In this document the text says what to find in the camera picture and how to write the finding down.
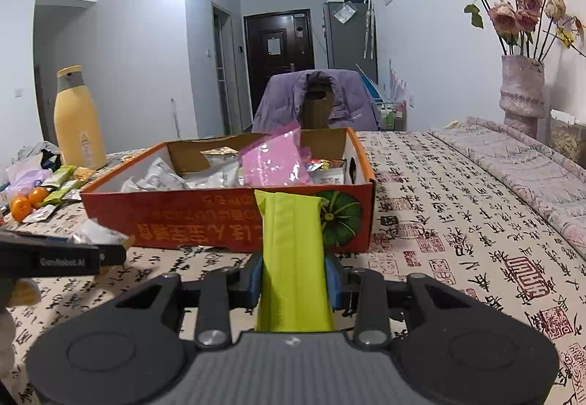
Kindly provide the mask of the long green snack pack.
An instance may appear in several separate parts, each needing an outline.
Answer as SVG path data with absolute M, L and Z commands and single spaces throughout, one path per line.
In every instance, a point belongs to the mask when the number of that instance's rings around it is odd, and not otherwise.
M 254 192 L 262 216 L 258 332 L 332 332 L 320 210 L 324 199 Z

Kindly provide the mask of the red noodle snack bag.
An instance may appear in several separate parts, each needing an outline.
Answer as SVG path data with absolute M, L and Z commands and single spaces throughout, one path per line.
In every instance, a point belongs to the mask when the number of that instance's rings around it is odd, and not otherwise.
M 330 169 L 339 169 L 346 166 L 344 159 L 318 159 L 312 158 L 307 164 L 306 168 L 309 173 L 316 171 L 324 171 Z

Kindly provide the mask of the pink snack pouch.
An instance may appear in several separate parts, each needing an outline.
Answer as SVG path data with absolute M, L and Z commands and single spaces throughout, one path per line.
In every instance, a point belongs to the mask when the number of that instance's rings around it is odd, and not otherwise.
M 297 121 L 278 127 L 240 151 L 244 184 L 254 188 L 310 185 L 310 157 L 311 151 L 301 146 Z

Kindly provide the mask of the white sachet aloft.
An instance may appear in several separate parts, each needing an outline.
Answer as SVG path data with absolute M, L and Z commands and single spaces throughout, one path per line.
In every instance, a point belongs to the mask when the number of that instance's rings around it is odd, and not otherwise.
M 87 245 L 121 245 L 128 249 L 134 244 L 134 237 L 130 237 L 117 230 L 102 226 L 95 220 L 87 219 L 78 224 L 67 240 L 72 244 Z

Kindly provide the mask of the glass jar of snacks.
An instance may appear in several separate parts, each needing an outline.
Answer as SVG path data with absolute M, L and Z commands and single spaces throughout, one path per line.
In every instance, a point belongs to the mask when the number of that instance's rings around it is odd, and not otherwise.
M 550 147 L 585 167 L 586 125 L 584 120 L 564 111 L 550 111 Z

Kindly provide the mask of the white snack sachet near oranges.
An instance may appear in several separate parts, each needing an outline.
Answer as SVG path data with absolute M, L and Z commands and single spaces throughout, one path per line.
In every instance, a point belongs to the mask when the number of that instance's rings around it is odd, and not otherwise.
M 23 223 L 43 223 L 46 220 L 49 220 L 53 214 L 56 213 L 58 208 L 58 205 L 46 205 L 40 207 L 39 209 L 36 209 L 35 212 L 30 213 L 29 216 L 26 216 L 26 218 L 23 220 Z

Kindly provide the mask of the front orange mandarin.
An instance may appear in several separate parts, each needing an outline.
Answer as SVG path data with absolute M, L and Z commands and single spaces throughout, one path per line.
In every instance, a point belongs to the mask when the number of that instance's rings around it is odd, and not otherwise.
M 12 198 L 10 202 L 10 213 L 15 222 L 22 223 L 32 211 L 33 206 L 26 196 L 16 195 Z

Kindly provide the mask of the orange mandarin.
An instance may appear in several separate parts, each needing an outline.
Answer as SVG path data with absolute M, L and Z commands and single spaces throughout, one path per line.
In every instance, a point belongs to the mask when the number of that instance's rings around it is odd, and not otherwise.
M 43 186 L 35 187 L 28 194 L 28 201 L 33 209 L 39 209 L 43 206 L 46 197 L 49 196 L 49 191 Z
M 26 196 L 16 195 L 12 198 L 10 202 L 10 213 L 15 222 L 22 223 L 32 211 L 33 206 Z

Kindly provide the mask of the right orange mandarin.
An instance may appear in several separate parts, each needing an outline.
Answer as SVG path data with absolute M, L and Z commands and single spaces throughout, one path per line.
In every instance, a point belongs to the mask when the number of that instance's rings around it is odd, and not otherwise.
M 39 209 L 43 206 L 46 197 L 49 196 L 49 191 L 43 186 L 35 187 L 28 194 L 28 201 L 33 209 Z

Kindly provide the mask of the green snack bar lower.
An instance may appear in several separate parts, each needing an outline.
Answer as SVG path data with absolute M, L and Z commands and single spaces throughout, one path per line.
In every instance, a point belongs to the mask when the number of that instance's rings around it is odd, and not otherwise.
M 42 202 L 42 206 L 60 205 L 67 199 L 67 195 L 70 192 L 78 191 L 78 189 L 82 187 L 84 183 L 84 181 L 77 178 L 68 180 L 63 185 L 61 185 L 59 189 L 54 190 L 48 196 L 46 196 Z

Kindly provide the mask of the green snack bar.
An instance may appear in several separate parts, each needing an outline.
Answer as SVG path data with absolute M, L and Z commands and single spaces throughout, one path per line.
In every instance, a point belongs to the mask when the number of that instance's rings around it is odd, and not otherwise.
M 78 189 L 82 187 L 84 183 L 84 181 L 77 178 L 68 180 L 63 185 L 61 185 L 59 189 L 54 190 L 48 196 L 46 196 L 42 202 L 42 206 L 60 205 L 67 199 L 67 195 L 70 192 L 78 191 Z
M 53 174 L 46 178 L 41 186 L 49 191 L 60 189 L 60 187 L 74 175 L 76 169 L 77 167 L 74 165 L 62 165 L 59 169 L 53 172 Z

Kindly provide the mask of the purple tissue pack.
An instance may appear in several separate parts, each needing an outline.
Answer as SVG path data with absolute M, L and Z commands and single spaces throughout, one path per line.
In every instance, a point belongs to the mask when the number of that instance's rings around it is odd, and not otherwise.
M 51 169 L 45 169 L 41 166 L 42 155 L 37 154 L 27 157 L 6 169 L 6 175 L 9 181 L 7 190 L 11 193 L 21 191 L 29 192 L 35 185 L 36 181 L 44 182 L 52 175 Z

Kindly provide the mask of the green snack bar upper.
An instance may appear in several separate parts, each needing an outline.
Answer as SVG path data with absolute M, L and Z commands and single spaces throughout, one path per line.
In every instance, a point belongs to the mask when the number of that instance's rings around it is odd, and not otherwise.
M 59 169 L 53 172 L 53 174 L 46 178 L 41 186 L 49 191 L 60 189 L 60 187 L 74 175 L 76 169 L 77 167 L 74 165 L 62 165 Z

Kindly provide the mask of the orange red cardboard box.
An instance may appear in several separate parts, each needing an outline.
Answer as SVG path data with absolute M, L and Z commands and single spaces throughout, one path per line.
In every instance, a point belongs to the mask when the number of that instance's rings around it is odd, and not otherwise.
M 137 193 L 122 189 L 126 180 L 145 177 L 157 159 L 178 174 L 193 174 L 209 168 L 204 151 L 223 146 L 240 150 L 259 138 L 257 133 L 246 133 L 152 146 L 99 175 L 81 190 L 86 214 L 102 226 L 132 235 L 142 247 L 259 250 L 261 214 L 251 187 Z M 304 130 L 301 144 L 310 149 L 315 159 L 346 160 L 345 180 L 341 185 L 284 186 L 282 192 L 326 200 L 320 213 L 326 247 L 367 251 L 377 181 L 356 132 L 350 128 Z

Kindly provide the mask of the yellow thermos bottle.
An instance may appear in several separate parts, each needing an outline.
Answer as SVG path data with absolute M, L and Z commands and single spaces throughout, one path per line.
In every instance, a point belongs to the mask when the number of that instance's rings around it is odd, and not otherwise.
M 81 65 L 57 71 L 57 84 L 53 123 L 63 163 L 92 170 L 102 168 L 107 159 L 99 117 Z

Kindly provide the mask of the wooden chair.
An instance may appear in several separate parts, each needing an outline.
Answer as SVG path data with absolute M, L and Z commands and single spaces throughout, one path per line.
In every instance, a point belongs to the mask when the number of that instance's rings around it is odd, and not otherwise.
M 329 117 L 334 104 L 334 93 L 330 85 L 310 85 L 300 112 L 303 129 L 329 127 Z

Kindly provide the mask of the purple jacket on chair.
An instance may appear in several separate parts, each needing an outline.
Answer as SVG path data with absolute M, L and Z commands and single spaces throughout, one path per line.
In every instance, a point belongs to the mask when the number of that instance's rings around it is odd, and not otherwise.
M 268 133 L 293 121 L 305 129 L 382 128 L 374 98 L 360 74 L 350 70 L 306 70 L 271 77 L 252 130 Z

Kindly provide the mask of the folded pink grey blanket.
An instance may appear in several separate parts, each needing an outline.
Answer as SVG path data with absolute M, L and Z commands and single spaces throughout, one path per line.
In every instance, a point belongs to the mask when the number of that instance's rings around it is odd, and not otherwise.
M 520 131 L 481 118 L 430 133 L 501 181 L 585 255 L 582 167 Z

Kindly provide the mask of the pink ceramic vase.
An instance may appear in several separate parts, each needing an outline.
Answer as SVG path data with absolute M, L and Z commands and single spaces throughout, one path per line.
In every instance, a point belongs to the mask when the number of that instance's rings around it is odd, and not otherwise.
M 502 56 L 498 105 L 505 112 L 505 125 L 536 138 L 538 121 L 545 117 L 543 90 L 543 63 L 526 56 Z

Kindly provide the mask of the grey refrigerator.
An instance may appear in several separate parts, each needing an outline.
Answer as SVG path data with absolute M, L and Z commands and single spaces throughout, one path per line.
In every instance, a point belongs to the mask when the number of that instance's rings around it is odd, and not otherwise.
M 371 1 L 328 1 L 323 12 L 328 68 L 362 71 L 377 81 L 377 39 Z

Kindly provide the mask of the dark entrance door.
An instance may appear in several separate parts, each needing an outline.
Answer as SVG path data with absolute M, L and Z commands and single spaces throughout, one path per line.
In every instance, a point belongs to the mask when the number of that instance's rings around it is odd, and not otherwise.
M 256 114 L 271 77 L 315 68 L 309 9 L 243 17 L 248 85 Z

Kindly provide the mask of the dried pink rose bouquet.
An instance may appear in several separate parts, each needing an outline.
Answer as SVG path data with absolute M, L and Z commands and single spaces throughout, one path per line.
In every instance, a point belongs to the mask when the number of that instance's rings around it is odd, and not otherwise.
M 491 22 L 505 56 L 542 63 L 555 43 L 585 55 L 585 23 L 568 12 L 564 0 L 475 0 L 464 12 L 476 28 Z

